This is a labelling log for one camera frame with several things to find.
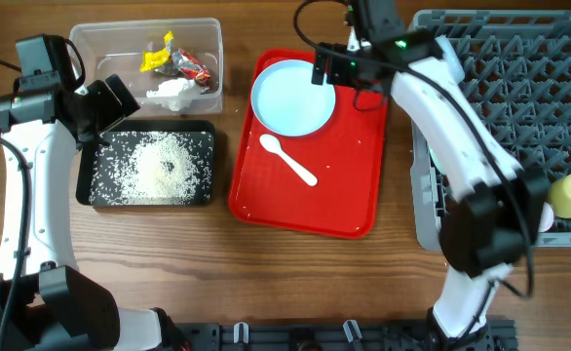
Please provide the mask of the yellow foil wrapper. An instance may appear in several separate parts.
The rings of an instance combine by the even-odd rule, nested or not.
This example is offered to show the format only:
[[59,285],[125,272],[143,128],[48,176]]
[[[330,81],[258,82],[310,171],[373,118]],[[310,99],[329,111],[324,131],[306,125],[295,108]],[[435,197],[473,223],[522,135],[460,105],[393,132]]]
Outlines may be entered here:
[[154,70],[165,63],[167,63],[171,58],[171,42],[174,39],[173,33],[169,31],[164,36],[165,46],[162,50],[158,52],[143,52],[142,53],[142,63],[139,70],[141,72],[146,72]]

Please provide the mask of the large light blue plate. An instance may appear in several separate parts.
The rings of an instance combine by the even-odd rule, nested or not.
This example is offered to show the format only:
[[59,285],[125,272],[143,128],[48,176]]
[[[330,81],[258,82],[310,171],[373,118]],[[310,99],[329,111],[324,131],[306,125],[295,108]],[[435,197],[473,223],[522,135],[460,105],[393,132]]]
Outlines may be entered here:
[[336,105],[335,89],[312,83],[314,65],[300,59],[271,64],[255,78],[251,109],[269,131],[284,137],[304,137],[320,130]]

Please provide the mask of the red silver foil wrapper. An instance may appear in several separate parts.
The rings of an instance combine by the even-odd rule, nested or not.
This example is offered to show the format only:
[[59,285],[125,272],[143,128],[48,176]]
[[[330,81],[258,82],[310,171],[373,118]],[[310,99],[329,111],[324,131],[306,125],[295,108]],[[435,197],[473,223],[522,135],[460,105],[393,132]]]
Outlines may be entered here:
[[156,67],[155,71],[167,76],[183,76],[201,87],[208,88],[211,84],[211,73],[207,66],[183,49],[173,51],[169,60]]

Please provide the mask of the white plastic spoon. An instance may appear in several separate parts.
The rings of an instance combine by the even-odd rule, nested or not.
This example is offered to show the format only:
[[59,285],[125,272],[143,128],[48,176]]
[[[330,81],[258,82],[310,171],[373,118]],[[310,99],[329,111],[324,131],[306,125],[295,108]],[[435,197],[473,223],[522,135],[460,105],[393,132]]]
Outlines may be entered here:
[[259,141],[267,152],[279,156],[308,186],[318,184],[318,179],[310,171],[283,151],[280,141],[275,136],[263,134]]

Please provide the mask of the light blue bowl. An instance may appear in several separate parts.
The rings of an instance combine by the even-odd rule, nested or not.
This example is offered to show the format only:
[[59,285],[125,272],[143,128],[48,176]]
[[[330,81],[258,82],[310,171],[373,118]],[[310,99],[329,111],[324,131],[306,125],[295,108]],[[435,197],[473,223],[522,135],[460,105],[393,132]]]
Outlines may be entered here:
[[438,36],[436,41],[442,50],[443,60],[448,65],[453,80],[459,84],[465,79],[465,71],[452,44],[445,35]]

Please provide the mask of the white plastic cup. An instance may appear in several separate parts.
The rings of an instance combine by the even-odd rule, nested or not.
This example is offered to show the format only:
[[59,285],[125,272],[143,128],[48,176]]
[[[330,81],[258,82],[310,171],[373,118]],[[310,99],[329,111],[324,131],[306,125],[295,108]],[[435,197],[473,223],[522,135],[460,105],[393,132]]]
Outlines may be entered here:
[[549,203],[545,203],[540,218],[538,232],[544,233],[550,230],[553,226],[554,219],[555,215],[552,206]]

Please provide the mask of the green bowl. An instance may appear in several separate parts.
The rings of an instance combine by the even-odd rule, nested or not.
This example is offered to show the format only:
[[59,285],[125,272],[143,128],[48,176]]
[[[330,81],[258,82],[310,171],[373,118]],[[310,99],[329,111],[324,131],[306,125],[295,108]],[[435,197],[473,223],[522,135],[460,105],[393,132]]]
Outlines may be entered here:
[[445,169],[443,168],[437,154],[435,153],[435,151],[433,150],[432,147],[429,147],[429,154],[430,154],[431,160],[433,161],[433,164],[434,164],[435,168],[437,169],[437,171],[441,175],[445,176],[446,175]]

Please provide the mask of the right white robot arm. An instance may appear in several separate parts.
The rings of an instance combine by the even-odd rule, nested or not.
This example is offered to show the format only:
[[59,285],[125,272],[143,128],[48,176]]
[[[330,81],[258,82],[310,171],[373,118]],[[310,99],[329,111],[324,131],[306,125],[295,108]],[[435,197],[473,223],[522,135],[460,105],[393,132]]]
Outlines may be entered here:
[[425,339],[435,350],[466,347],[485,336],[487,309],[521,259],[524,297],[533,296],[533,252],[549,181],[524,169],[484,127],[459,88],[456,55],[446,38],[426,30],[354,35],[355,50],[314,44],[312,81],[392,99],[437,154],[455,207],[438,230],[449,268],[428,312]]

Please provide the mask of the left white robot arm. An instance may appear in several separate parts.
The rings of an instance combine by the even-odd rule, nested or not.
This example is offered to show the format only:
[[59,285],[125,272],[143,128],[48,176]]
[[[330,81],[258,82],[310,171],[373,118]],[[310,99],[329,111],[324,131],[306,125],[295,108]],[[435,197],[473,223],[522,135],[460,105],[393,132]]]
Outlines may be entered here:
[[159,308],[121,309],[78,269],[68,185],[79,148],[133,114],[117,75],[92,82],[55,74],[0,97],[6,197],[0,246],[0,350],[172,350],[183,335]]

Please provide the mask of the clear plastic waste bin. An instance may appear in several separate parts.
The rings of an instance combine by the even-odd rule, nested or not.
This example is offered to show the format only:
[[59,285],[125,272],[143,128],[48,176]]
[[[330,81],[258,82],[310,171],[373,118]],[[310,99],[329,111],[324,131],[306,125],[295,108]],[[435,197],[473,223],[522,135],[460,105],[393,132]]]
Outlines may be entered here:
[[[164,37],[173,35],[172,46],[198,59],[211,75],[209,89],[191,96],[149,97],[150,91],[170,78],[158,72],[142,72],[142,55],[165,48]],[[140,109],[135,118],[172,115],[218,114],[223,110],[224,50],[220,22],[214,18],[151,19],[82,23],[70,32],[86,69],[86,85],[118,75]]]

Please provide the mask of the grey dishwasher rack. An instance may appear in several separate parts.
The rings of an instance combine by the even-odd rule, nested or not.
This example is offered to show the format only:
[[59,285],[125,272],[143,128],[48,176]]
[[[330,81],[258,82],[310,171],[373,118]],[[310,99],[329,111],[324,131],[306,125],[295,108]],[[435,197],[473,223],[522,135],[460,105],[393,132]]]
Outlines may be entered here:
[[463,94],[523,167],[571,175],[571,11],[421,10],[410,26],[449,39]]

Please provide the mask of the crumpled white tissue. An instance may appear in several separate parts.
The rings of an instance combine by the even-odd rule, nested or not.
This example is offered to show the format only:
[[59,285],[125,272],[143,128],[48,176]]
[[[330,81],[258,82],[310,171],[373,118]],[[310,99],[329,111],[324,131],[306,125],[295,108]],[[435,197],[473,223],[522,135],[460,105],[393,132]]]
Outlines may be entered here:
[[195,80],[175,78],[164,81],[154,91],[147,91],[146,98],[173,112],[189,107],[194,99],[209,88],[199,85]]

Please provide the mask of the red serving tray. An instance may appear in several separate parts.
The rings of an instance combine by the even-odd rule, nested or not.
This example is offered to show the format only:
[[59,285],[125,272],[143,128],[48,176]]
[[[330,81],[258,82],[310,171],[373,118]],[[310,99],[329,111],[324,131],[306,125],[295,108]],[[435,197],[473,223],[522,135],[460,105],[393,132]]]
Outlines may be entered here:
[[282,150],[317,179],[308,185],[260,138],[268,129],[246,113],[228,205],[239,220],[343,239],[375,221],[388,104],[338,87],[331,117],[308,136],[279,136]]

